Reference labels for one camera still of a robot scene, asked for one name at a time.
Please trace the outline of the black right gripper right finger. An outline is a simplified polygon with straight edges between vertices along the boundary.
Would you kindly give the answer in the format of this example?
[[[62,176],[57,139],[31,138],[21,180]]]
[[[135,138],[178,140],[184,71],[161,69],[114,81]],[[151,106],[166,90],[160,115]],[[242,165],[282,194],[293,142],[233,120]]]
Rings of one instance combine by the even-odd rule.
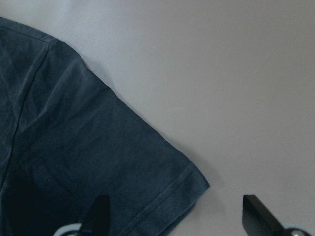
[[[285,236],[282,224],[256,195],[243,196],[242,226],[248,236]]]

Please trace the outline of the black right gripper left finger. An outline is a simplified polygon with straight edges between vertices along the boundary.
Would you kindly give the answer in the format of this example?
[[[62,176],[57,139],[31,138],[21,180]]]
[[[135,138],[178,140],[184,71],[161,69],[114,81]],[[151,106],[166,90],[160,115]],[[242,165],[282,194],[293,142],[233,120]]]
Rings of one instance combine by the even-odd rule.
[[[84,218],[81,236],[107,236],[110,230],[110,198],[108,195],[96,197]]]

